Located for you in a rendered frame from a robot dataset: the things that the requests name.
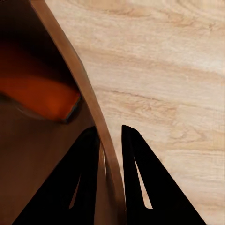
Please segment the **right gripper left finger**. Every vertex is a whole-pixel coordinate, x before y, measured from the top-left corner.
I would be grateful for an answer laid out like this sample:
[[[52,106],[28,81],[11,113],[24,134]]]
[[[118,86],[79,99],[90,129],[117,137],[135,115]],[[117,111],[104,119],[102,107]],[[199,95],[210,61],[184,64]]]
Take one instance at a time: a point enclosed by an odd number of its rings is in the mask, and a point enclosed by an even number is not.
[[[12,225],[93,225],[100,138],[84,130]],[[69,208],[78,181],[73,206]]]

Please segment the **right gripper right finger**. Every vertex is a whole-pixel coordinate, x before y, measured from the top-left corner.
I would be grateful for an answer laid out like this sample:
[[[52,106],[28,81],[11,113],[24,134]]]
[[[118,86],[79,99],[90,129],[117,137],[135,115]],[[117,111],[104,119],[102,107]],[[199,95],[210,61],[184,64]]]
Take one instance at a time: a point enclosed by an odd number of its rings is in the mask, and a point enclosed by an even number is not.
[[[127,225],[206,225],[140,133],[122,125]],[[153,209],[144,205],[136,164]]]

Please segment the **trash can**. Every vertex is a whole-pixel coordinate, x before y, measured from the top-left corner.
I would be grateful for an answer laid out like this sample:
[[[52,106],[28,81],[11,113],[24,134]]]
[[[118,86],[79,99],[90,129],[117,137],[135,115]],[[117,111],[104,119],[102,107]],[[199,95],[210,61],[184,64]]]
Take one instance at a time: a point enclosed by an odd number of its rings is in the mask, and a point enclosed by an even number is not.
[[[12,225],[72,144],[92,126],[100,138],[93,225],[128,225],[120,167],[103,113],[79,55],[45,0],[0,0],[0,37],[4,35],[71,75],[82,98],[63,122],[48,120],[0,92],[0,225]]]

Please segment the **can of soda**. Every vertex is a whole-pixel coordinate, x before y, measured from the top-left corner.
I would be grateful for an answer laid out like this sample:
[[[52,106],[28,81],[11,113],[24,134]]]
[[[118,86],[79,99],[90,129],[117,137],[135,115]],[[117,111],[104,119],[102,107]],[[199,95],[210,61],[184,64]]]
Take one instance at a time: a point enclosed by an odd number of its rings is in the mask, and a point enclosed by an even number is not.
[[[71,75],[11,35],[0,37],[0,92],[63,122],[82,98]]]

